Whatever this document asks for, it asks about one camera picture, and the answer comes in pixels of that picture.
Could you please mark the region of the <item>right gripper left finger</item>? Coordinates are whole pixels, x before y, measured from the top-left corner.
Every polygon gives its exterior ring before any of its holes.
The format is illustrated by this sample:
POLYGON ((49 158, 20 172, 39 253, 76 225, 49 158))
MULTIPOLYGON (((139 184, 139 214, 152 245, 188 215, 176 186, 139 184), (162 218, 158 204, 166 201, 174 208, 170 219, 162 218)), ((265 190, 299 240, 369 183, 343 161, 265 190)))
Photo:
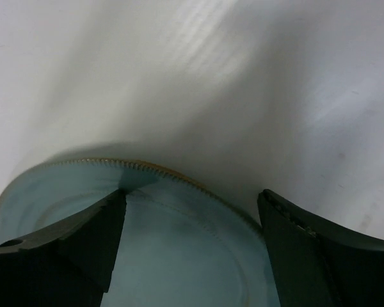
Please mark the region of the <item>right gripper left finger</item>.
POLYGON ((100 306, 126 211, 116 190, 87 209, 0 244, 0 306, 100 306))

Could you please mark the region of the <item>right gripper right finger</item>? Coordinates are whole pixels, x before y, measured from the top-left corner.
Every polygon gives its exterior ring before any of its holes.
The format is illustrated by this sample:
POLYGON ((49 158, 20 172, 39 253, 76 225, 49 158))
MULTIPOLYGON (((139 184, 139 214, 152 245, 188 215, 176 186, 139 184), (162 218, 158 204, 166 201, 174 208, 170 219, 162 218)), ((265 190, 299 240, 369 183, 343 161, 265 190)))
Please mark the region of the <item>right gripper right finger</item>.
POLYGON ((281 306, 384 306, 384 240, 269 189, 257 205, 281 306))

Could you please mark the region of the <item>light blue ceramic plate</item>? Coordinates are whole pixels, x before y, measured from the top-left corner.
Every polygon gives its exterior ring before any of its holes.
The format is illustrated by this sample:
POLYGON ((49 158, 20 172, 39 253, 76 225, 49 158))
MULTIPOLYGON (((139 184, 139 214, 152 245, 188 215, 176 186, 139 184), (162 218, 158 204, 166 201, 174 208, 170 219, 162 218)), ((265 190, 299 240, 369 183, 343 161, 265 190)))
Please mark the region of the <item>light blue ceramic plate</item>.
POLYGON ((127 210, 103 306, 278 306, 260 226, 193 180, 146 162, 37 165, 0 196, 0 244, 80 212, 117 189, 127 210))

